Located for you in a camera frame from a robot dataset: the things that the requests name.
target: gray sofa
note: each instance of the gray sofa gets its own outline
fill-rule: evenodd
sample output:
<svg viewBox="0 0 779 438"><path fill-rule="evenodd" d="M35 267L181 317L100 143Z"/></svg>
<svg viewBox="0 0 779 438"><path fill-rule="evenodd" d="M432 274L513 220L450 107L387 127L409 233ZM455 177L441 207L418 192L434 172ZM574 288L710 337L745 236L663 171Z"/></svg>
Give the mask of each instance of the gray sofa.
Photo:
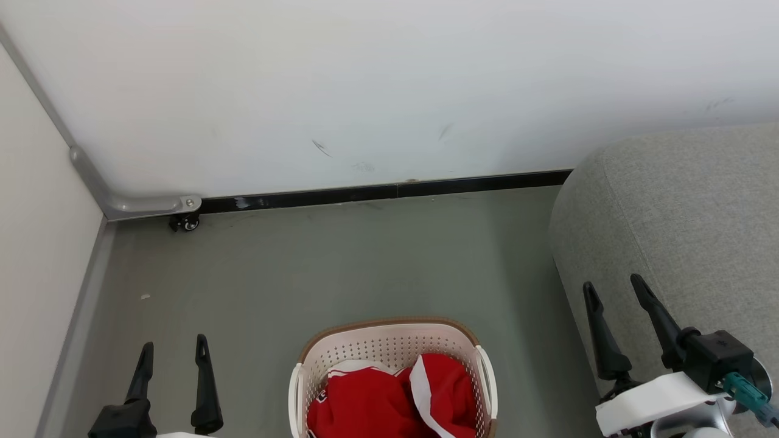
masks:
<svg viewBox="0 0 779 438"><path fill-rule="evenodd" d="M593 370L585 281L601 296L632 377L669 372L630 285L638 273L681 327L729 331L779 381L779 123L663 132L605 147L562 187L550 237ZM601 394L612 384L597 382ZM750 413L730 423L736 436L777 435Z"/></svg>

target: brown basket rim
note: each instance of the brown basket rim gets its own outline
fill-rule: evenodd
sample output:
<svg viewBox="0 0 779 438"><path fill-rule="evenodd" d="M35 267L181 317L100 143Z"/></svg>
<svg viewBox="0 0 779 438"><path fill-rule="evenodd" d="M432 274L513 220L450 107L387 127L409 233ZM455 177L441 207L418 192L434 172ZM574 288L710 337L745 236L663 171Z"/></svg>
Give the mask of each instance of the brown basket rim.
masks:
<svg viewBox="0 0 779 438"><path fill-rule="evenodd" d="M300 354L300 358L298 359L298 363L304 363L306 356L308 356L308 352L311 351L314 345L317 342L324 339L325 337L330 336L331 334L338 334L338 333L343 333L345 331L357 330L357 329L367 328L367 327L392 326L392 325L400 325L400 324L447 325L461 331L468 338L468 340L471 341L474 347L479 345L479 340L476 338L476 335L468 327L465 327L464 324L455 320L451 320L450 318L444 318L442 316L412 316L412 317L402 316L397 318L379 318L377 320L367 320L367 321L361 321L357 323L344 324L341 326L335 326L320 331L319 333L314 335L314 337L312 337L305 345L305 347L303 348L303 352Z"/></svg>

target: floor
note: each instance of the floor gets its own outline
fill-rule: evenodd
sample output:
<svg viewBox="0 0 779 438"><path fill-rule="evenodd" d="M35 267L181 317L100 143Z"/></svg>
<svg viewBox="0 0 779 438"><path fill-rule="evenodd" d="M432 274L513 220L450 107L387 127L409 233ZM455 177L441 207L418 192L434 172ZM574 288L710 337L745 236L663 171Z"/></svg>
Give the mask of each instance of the floor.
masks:
<svg viewBox="0 0 779 438"><path fill-rule="evenodd" d="M547 245L558 187L119 226L66 435L124 399L142 345L160 433L189 431L196 335L208 337L222 438L287 437L287 385L318 331L447 316L490 354L498 437L600 436L597 393Z"/></svg>

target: cable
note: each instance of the cable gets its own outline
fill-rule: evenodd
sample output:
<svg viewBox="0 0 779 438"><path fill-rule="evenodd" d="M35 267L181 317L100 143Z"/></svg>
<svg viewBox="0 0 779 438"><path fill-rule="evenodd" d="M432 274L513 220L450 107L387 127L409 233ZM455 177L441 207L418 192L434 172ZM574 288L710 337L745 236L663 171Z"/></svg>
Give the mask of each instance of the cable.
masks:
<svg viewBox="0 0 779 438"><path fill-rule="evenodd" d="M765 427L779 428L779 410L768 402L768 397L738 373L728 373L722 380L722 389L738 403L754 412L757 421Z"/></svg>

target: laundry basket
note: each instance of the laundry basket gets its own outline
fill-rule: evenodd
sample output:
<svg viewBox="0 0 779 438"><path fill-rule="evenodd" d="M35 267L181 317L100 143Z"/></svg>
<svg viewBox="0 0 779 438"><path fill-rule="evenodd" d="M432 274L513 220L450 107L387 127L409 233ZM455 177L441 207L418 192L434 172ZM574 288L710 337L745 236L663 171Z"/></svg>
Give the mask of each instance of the laundry basket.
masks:
<svg viewBox="0 0 779 438"><path fill-rule="evenodd" d="M487 352L462 324L445 318L394 318L325 330L303 349L292 370L287 400L294 438L306 438L308 406L324 389L327 370L348 359L379 361L394 369L413 366L422 353L458 360L471 376L477 406L476 438L495 435L498 392Z"/></svg>

